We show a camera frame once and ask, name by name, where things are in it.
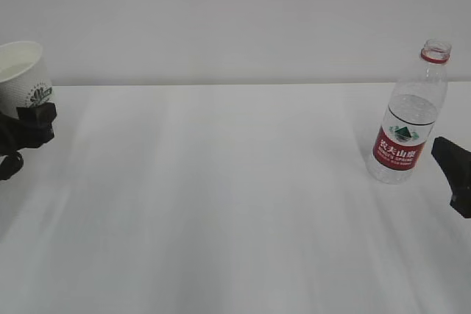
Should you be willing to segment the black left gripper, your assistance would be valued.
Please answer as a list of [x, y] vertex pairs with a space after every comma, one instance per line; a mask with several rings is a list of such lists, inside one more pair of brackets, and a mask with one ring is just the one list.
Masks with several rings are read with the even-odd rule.
[[24, 166], [20, 150], [38, 149], [54, 138], [52, 123], [57, 117], [54, 103], [17, 107], [18, 117], [1, 114], [0, 180], [6, 181]]

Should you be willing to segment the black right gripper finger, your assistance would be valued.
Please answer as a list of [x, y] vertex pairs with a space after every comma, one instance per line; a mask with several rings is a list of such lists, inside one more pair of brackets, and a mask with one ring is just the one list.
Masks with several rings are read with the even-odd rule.
[[450, 186], [450, 206], [463, 218], [470, 218], [470, 152], [444, 137], [437, 137], [431, 154]]

